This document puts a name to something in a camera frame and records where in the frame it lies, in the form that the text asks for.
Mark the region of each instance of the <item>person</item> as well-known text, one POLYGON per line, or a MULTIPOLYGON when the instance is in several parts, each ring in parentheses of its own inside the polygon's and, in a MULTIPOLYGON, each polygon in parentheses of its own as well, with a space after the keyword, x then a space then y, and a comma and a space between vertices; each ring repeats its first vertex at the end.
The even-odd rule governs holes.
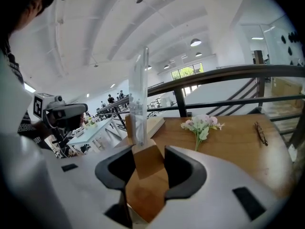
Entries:
POLYGON ((265 60, 265 64, 270 64, 270 58, 269 58, 269 55, 267 54, 267 59, 265 60))
MULTIPOLYGON (((0 49, 4 55, 5 60, 12 72, 16 75, 22 85, 24 80, 21 75, 19 64, 15 61, 15 56, 11 53, 9 38, 15 32, 26 27, 35 17, 43 13, 54 0, 1 0, 1 7, 3 9, 2 18, 5 21, 1 25, 0 31, 0 49)), ((55 118, 51 114, 48 115, 51 124, 55 124, 55 118)), ((26 112, 20 126, 18 134, 26 136, 37 143, 40 148, 50 149, 49 145, 44 141, 52 133, 50 129, 42 121, 33 123, 26 112)))
POLYGON ((133 96, 132 96, 132 94, 129 94, 129 102, 130 102, 130 103, 133 102, 133 96))
POLYGON ((125 96, 124 96, 123 90, 121 90, 121 93, 120 93, 119 99, 122 99, 122 98, 124 98, 124 97, 125 97, 125 96))
POLYGON ((123 90, 121 90, 119 99, 123 99, 124 97, 125 97, 125 95, 123 93, 123 90))
POLYGON ((109 103, 109 104, 113 104, 113 103, 114 103, 114 98, 111 97, 110 94, 108 95, 108 97, 109 97, 109 98, 108 98, 108 103, 109 103))

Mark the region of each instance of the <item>fluorescent light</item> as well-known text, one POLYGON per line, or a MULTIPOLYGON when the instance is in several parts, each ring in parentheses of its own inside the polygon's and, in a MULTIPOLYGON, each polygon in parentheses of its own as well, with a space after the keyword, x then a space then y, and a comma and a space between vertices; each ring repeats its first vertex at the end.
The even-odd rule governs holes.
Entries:
POLYGON ((201 44, 201 41, 197 38, 191 40, 191 47, 195 47, 198 46, 199 44, 201 44))
POLYGON ((36 90, 32 87, 30 87, 29 85, 27 85, 26 83, 24 83, 24 89, 29 91, 30 93, 34 93, 36 92, 36 90))

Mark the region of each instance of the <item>window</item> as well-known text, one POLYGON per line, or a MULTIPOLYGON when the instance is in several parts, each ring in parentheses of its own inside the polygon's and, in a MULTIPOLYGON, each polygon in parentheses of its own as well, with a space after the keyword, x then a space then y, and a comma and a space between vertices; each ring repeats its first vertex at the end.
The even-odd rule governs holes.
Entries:
POLYGON ((172 72, 172 78, 173 80, 177 80, 181 78, 178 70, 172 72))
POLYGON ((202 63, 194 64, 195 74, 203 73, 202 63))
POLYGON ((195 74, 194 67, 192 65, 184 67, 184 68, 179 70, 179 74, 180 74, 181 78, 192 75, 192 74, 195 74))
POLYGON ((202 63, 197 63, 194 65, 190 65, 184 68, 181 68, 179 70, 172 72, 172 78, 173 80, 177 80, 192 74, 198 74, 203 72, 203 65, 202 63))

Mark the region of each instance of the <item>wooden block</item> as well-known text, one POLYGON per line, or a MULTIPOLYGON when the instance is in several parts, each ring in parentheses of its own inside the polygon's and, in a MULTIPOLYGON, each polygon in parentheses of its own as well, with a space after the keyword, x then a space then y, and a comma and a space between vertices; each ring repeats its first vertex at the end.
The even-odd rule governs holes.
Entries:
POLYGON ((133 158, 139 179, 147 178, 164 168, 164 158, 152 139, 146 148, 132 147, 133 158))
POLYGON ((128 144, 132 145, 132 144, 134 144, 132 141, 132 120, 131 120, 129 114, 127 114, 125 116, 125 124, 126 124, 126 130, 127 130, 127 141, 128 141, 128 144))
POLYGON ((148 118, 146 124, 147 138, 152 138, 152 136, 160 129, 164 122, 165 120, 162 117, 148 118))

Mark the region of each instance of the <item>ceiling lamp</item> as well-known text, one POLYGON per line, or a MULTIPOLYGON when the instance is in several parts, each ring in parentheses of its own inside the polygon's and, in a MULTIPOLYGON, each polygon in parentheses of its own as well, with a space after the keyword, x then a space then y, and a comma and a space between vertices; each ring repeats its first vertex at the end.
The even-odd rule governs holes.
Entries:
POLYGON ((148 67, 147 67, 147 69, 145 69, 145 71, 146 70, 150 70, 152 67, 150 66, 150 65, 148 65, 148 67))
POLYGON ((198 46, 199 44, 201 44, 201 41, 197 38, 191 40, 191 47, 195 47, 198 46))

